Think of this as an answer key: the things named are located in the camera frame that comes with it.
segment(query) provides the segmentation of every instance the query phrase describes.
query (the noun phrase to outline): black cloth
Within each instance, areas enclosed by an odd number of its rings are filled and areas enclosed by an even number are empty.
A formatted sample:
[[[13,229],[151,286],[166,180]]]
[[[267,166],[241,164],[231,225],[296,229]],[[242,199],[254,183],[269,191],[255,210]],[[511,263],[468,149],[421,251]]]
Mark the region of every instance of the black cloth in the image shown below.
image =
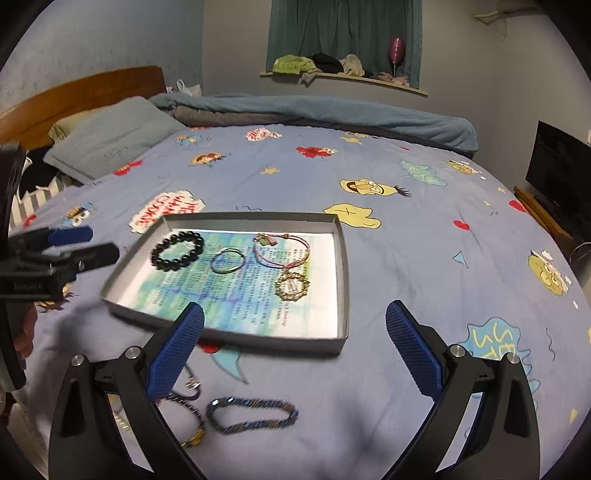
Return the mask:
[[[21,184],[18,188],[18,196],[20,198],[22,198],[26,192],[34,192],[37,190],[37,187],[49,186],[53,177],[59,172],[57,168],[52,167],[43,161],[43,157],[50,148],[51,147],[36,148],[27,154],[27,157],[29,157],[33,163],[25,170],[25,173],[22,174]]]
[[[317,68],[322,70],[324,73],[343,73],[343,66],[336,59],[327,55],[326,53],[315,53],[311,57],[308,57],[314,62]]]

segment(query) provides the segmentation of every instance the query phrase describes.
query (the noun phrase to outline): pillow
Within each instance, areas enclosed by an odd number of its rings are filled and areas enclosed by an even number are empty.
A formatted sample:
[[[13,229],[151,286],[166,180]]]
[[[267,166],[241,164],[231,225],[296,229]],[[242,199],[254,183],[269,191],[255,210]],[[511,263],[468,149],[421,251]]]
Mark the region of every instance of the pillow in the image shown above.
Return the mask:
[[[74,113],[74,115],[60,118],[51,126],[47,135],[53,140],[55,144],[59,143],[68,135],[70,135],[71,131],[74,130],[79,123],[83,122],[88,117],[99,110],[102,110],[103,108],[104,107],[94,108],[92,110],[84,110],[83,112]]]

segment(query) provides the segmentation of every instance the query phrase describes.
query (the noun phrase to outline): green curtain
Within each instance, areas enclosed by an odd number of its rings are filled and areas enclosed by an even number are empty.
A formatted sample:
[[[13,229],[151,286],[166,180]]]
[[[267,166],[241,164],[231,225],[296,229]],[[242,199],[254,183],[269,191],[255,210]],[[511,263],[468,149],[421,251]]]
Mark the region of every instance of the green curtain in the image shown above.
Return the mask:
[[[349,53],[364,70],[392,73],[391,38],[404,38],[406,57],[397,75],[418,88],[423,47],[421,0],[273,0],[267,70],[275,59],[293,54],[326,53],[336,59]]]

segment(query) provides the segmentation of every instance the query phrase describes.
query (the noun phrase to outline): metal bolt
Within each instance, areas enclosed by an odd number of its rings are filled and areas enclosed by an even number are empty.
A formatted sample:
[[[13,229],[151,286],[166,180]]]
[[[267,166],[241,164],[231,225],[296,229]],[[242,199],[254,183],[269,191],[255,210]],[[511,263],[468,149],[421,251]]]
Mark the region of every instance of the metal bolt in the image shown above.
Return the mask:
[[[449,348],[449,351],[451,352],[451,354],[453,356],[455,356],[456,358],[461,358],[464,355],[466,355],[466,349],[462,346],[462,345],[452,345]]]
[[[72,357],[71,363],[74,367],[81,366],[84,363],[84,355],[74,355],[74,357]]]
[[[516,353],[509,352],[507,354],[507,360],[509,360],[509,362],[511,362],[512,364],[518,364],[521,361],[521,358],[519,358],[519,355],[517,355]]]
[[[125,356],[127,358],[129,358],[130,360],[134,360],[136,358],[139,357],[140,353],[142,352],[142,350],[139,349],[139,347],[137,346],[130,346],[126,351],[125,351]]]

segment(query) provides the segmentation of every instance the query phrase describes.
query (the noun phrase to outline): wall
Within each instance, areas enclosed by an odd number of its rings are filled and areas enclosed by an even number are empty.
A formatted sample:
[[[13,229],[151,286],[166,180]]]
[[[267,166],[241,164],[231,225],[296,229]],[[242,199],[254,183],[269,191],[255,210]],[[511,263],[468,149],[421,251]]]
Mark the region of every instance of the wall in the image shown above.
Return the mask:
[[[491,150],[483,166],[513,188],[526,186],[538,120],[587,141],[591,83],[545,15],[507,19],[499,53]]]
[[[420,87],[428,98],[386,87],[316,79],[309,87],[259,77],[265,69],[272,0],[205,0],[204,94],[337,95],[467,118],[490,144],[496,27],[471,14],[494,10],[493,0],[423,0],[423,59]],[[475,160],[479,161],[480,153]]]
[[[94,73],[157,64],[167,85],[202,78],[203,0],[54,0],[0,72],[0,112]]]

